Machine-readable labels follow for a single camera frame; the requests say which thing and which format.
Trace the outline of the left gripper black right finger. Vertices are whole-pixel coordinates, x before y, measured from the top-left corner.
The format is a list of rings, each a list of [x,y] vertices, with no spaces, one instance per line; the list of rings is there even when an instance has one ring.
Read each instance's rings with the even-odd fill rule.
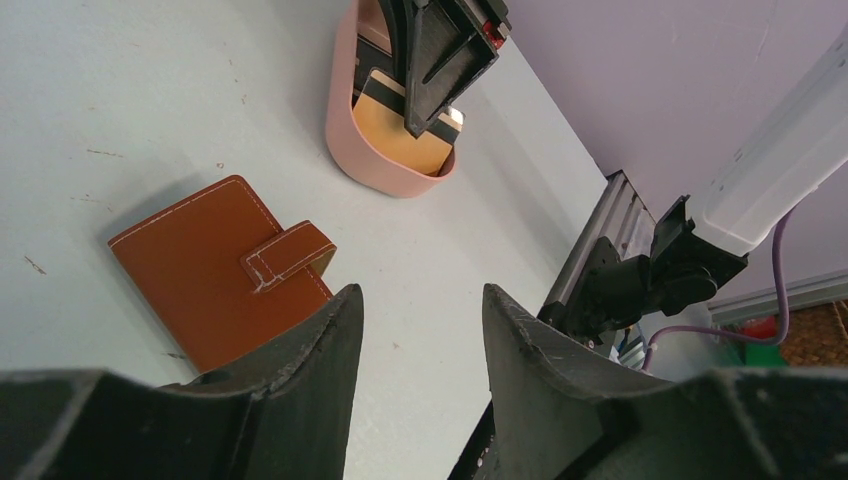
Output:
[[[843,479],[847,373],[730,368],[669,382],[483,290],[504,479]]]

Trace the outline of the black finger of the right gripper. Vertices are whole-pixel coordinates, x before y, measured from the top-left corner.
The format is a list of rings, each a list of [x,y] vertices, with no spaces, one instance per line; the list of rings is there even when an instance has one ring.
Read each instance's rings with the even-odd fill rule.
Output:
[[[404,126],[421,136],[499,58],[512,30],[504,1],[405,1]]]
[[[379,0],[390,41],[394,73],[408,73],[411,65],[414,2]]]

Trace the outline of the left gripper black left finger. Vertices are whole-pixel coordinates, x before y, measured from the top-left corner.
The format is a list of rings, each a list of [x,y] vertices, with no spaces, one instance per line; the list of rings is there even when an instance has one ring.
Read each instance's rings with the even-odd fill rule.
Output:
[[[5,371],[5,479],[340,479],[364,326],[351,284],[187,384],[108,370]]]

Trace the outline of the pink oval tray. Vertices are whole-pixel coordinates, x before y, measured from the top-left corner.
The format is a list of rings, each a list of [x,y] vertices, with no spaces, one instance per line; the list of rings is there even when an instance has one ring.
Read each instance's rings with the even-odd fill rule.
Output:
[[[392,197],[417,197],[453,175],[456,155],[450,151],[437,175],[425,175],[385,157],[363,136],[352,106],[359,16],[360,3],[352,1],[336,30],[326,144],[332,159],[353,180]]]

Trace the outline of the brown leather card holder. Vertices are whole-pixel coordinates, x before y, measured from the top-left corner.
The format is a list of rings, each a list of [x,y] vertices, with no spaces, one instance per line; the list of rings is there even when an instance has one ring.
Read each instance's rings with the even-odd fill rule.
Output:
[[[308,220],[282,226],[239,175],[165,208],[108,246],[201,374],[316,313],[336,245]]]

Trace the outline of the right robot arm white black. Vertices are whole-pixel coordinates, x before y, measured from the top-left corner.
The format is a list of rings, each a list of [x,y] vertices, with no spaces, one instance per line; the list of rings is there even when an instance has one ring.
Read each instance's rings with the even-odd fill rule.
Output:
[[[502,1],[367,1],[406,90],[405,129],[421,135],[497,60],[511,33]],[[765,239],[780,244],[793,209],[847,160],[847,38],[840,35],[709,186],[658,221],[650,251],[621,259],[582,233],[539,317],[581,342],[644,315],[704,302]]]

